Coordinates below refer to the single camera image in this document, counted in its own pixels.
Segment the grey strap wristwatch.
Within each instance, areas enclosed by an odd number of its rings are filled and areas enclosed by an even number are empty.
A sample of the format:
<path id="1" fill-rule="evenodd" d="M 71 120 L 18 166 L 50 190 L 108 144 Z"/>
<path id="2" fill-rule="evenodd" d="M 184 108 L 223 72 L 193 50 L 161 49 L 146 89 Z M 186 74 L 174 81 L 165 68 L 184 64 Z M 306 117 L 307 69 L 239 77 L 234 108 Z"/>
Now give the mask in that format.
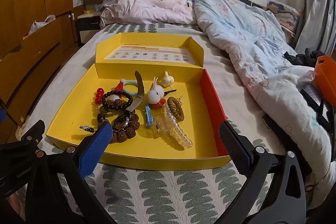
<path id="1" fill-rule="evenodd" d="M 134 120 L 133 116 L 135 115 L 135 109 L 142 103 L 145 91 L 143 86 L 143 80 L 138 71 L 135 71 L 135 78 L 137 81 L 137 95 L 132 101 L 130 106 L 127 106 L 121 115 L 119 115 L 113 122 L 113 130 L 119 132 L 125 130 L 131 126 L 131 122 Z"/>

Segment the blue hair clip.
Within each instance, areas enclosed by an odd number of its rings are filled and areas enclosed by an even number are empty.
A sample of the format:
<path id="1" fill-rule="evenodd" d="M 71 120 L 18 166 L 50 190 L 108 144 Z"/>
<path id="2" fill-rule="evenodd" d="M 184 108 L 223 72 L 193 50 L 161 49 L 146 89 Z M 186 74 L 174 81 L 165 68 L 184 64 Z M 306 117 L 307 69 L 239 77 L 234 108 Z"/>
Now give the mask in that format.
<path id="1" fill-rule="evenodd" d="M 153 116 L 151 114 L 151 108 L 148 104 L 145 105 L 146 126 L 151 128 L 153 126 Z"/>

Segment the red santa hat hair clip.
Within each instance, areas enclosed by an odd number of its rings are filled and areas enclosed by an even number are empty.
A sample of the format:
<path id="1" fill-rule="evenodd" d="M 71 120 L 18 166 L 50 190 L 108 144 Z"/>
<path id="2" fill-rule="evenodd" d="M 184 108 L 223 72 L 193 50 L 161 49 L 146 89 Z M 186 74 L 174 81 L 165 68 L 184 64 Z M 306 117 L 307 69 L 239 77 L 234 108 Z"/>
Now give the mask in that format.
<path id="1" fill-rule="evenodd" d="M 109 99 L 111 101 L 114 102 L 115 100 L 122 99 L 124 83 L 125 83 L 125 80 L 121 79 L 118 85 L 110 92 Z"/>

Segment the clear pearl claw clip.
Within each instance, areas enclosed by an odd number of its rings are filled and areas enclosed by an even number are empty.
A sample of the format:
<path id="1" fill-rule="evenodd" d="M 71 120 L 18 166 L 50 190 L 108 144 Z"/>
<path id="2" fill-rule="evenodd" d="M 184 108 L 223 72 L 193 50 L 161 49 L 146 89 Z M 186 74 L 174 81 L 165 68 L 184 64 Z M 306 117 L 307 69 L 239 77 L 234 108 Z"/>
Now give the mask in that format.
<path id="1" fill-rule="evenodd" d="M 165 103 L 159 112 L 154 116 L 154 124 L 158 133 L 169 134 L 173 137 L 181 146 L 185 148 L 191 148 L 193 146 L 192 141 L 183 132 L 178 121 L 173 116 L 167 103 Z"/>

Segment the white bunny pompom hair clip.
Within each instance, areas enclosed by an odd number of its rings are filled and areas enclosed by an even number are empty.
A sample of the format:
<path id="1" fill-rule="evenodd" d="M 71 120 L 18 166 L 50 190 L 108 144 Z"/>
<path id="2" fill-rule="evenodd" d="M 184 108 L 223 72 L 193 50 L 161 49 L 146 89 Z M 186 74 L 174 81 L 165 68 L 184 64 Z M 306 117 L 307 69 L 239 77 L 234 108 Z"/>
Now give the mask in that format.
<path id="1" fill-rule="evenodd" d="M 158 77 L 154 77 L 150 90 L 147 93 L 147 100 L 151 109 L 160 109 L 165 103 L 164 90 L 158 83 Z"/>

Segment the white garlic hair clip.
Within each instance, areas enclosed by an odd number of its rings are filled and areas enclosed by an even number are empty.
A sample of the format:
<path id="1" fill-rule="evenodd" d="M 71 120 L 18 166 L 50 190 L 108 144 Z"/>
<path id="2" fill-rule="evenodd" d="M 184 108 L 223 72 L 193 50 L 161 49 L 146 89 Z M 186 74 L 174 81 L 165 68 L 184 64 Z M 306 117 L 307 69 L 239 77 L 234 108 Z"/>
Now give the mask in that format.
<path id="1" fill-rule="evenodd" d="M 164 88 L 171 86 L 174 83 L 174 77 L 169 75 L 167 71 L 161 77 L 160 83 Z"/>

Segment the yellow cardboard box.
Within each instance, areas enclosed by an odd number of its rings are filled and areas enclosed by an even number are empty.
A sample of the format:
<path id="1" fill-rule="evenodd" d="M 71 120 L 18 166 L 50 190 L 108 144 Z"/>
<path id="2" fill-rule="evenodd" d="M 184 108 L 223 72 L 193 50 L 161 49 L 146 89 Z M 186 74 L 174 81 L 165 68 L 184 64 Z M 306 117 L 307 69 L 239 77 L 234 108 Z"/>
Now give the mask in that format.
<path id="1" fill-rule="evenodd" d="M 219 125 L 226 120 L 214 85 L 204 67 L 204 50 L 192 37 L 159 33 L 122 33 L 99 43 L 96 60 L 72 89 L 51 122 L 46 135 L 61 149 L 77 146 L 89 135 L 114 120 L 137 95 L 135 71 L 143 80 L 145 95 L 135 109 L 131 126 L 116 132 L 100 160 L 105 164 L 145 170 L 199 170 L 223 166 L 230 156 L 219 139 Z M 164 88 L 168 72 L 174 83 Z M 146 126 L 147 93 L 158 77 L 169 110 L 192 141 L 181 146 L 169 134 Z M 122 99 L 110 92 L 125 80 Z M 100 105 L 96 90 L 104 89 Z M 151 109 L 155 116 L 159 109 Z"/>

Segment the orange object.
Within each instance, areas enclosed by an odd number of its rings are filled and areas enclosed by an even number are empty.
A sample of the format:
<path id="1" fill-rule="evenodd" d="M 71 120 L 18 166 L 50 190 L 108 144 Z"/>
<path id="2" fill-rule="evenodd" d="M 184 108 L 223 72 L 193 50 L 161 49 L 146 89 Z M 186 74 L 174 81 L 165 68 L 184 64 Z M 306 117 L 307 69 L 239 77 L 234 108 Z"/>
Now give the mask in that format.
<path id="1" fill-rule="evenodd" d="M 336 104 L 336 63 L 330 56 L 320 56 L 315 65 L 315 81 L 323 97 Z"/>

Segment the light blue patterned duvet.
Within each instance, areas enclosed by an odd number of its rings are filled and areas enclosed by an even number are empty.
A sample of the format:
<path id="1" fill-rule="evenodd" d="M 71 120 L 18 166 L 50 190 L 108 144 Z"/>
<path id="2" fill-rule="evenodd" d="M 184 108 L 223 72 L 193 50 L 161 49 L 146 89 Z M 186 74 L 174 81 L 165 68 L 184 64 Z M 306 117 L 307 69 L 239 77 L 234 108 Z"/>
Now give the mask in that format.
<path id="1" fill-rule="evenodd" d="M 194 0 L 198 26 L 210 42 L 229 54 L 243 85 L 261 109 L 295 142 L 314 177 L 312 203 L 317 206 L 335 184 L 329 134 L 300 93 L 313 79 L 310 67 L 292 65 L 275 16 L 239 0 Z"/>

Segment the dark nightstand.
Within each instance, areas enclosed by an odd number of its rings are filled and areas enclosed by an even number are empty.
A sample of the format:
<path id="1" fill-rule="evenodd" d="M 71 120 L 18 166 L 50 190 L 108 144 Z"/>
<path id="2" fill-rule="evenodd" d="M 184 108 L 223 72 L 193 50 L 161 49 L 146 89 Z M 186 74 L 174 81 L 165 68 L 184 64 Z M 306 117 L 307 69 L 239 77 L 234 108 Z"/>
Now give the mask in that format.
<path id="1" fill-rule="evenodd" d="M 101 30 L 101 12 L 94 11 L 77 17 L 76 30 L 81 44 L 87 43 L 96 33 Z"/>

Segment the white plastic bag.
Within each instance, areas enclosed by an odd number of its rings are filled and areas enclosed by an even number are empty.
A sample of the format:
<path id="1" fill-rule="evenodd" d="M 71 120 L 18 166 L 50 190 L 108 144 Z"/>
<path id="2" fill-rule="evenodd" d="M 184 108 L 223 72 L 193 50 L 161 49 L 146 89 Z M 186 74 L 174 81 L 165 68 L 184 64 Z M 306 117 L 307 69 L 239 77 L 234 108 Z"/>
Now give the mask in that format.
<path id="1" fill-rule="evenodd" d="M 31 25 L 30 30 L 28 32 L 28 36 L 36 32 L 37 30 L 41 29 L 42 27 L 46 26 L 47 24 L 53 22 L 56 19 L 56 16 L 49 15 L 46 17 L 46 19 L 42 22 L 34 21 L 34 23 Z"/>

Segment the patterned pillow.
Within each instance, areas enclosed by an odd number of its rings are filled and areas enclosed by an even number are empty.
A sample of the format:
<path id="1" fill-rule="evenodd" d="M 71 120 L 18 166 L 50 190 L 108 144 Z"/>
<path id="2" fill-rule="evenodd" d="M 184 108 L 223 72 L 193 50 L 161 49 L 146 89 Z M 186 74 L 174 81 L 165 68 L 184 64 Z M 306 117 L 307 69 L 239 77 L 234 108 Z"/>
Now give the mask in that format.
<path id="1" fill-rule="evenodd" d="M 278 1 L 268 1 L 266 8 L 274 14 L 283 27 L 291 32 L 296 31 L 301 15 L 295 8 Z"/>

